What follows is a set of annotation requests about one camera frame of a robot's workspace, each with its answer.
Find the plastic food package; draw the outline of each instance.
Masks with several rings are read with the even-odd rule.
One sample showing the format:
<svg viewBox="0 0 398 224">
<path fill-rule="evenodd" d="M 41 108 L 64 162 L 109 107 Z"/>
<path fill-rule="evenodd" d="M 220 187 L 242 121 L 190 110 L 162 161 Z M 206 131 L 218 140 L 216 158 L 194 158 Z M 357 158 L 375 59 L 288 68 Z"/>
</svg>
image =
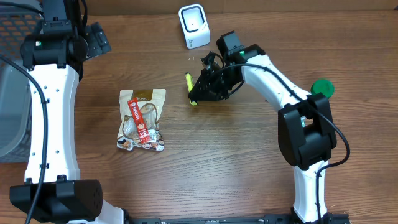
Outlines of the plastic food package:
<svg viewBox="0 0 398 224">
<path fill-rule="evenodd" d="M 120 124 L 117 147 L 133 150 L 141 147 L 153 151 L 164 150 L 159 131 L 166 90 L 120 91 Z"/>
</svg>

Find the green cap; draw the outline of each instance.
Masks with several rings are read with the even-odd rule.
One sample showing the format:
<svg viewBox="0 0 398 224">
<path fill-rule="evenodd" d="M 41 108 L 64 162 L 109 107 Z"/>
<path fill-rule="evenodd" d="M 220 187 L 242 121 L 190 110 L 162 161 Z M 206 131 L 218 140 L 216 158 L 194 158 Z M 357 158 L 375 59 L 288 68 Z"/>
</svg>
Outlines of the green cap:
<svg viewBox="0 0 398 224">
<path fill-rule="evenodd" d="M 311 94 L 318 93 L 323 93 L 327 98 L 330 98 L 335 93 L 335 86 L 329 80 L 317 80 L 311 86 Z"/>
</svg>

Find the wooden table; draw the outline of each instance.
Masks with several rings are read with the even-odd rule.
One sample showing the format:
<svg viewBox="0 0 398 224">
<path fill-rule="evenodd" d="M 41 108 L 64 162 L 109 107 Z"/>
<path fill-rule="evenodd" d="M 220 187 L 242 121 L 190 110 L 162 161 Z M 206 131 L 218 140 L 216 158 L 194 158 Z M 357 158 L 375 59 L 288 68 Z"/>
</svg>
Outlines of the wooden table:
<svg viewBox="0 0 398 224">
<path fill-rule="evenodd" d="M 350 160 L 327 171 L 329 211 L 352 223 L 398 218 L 398 13 L 396 11 L 209 14 L 211 43 L 187 50 L 177 15 L 91 16 L 112 52 L 85 63 L 75 105 L 76 153 L 82 179 L 98 179 L 104 198 L 133 217 L 238 217 L 288 213 L 291 166 L 277 144 L 277 115 L 250 86 L 230 99 L 191 107 L 185 72 L 235 30 L 258 44 L 277 68 L 309 90 L 335 84 L 335 123 L 351 144 Z M 160 121 L 166 150 L 116 148 L 119 91 L 165 88 Z M 331 161 L 345 155 L 343 143 Z M 26 214 L 9 202 L 25 163 L 0 165 L 0 223 Z"/>
</svg>

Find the plastic bin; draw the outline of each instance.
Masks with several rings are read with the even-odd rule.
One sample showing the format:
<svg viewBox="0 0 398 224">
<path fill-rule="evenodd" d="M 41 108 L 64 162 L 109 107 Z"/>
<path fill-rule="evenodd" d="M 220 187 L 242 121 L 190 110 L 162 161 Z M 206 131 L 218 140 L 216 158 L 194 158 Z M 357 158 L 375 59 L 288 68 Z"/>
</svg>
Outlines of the plastic bin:
<svg viewBox="0 0 398 224">
<path fill-rule="evenodd" d="M 35 0 L 13 1 L 40 9 Z M 19 47 L 37 27 L 40 16 L 0 6 L 0 54 L 22 65 Z M 0 162 L 25 162 L 30 152 L 30 89 L 28 79 L 0 61 Z"/>
</svg>

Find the red packaging strip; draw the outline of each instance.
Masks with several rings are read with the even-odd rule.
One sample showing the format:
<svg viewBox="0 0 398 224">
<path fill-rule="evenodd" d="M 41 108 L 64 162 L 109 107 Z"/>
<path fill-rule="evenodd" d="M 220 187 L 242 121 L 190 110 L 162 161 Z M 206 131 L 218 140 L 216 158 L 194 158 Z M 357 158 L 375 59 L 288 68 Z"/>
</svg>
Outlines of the red packaging strip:
<svg viewBox="0 0 398 224">
<path fill-rule="evenodd" d="M 139 111 L 137 98 L 133 98 L 127 102 L 130 107 L 132 118 L 136 124 L 139 140 L 141 144 L 150 141 L 150 135 L 147 130 L 147 126 L 145 125 L 144 119 L 142 118 L 141 111 Z"/>
</svg>

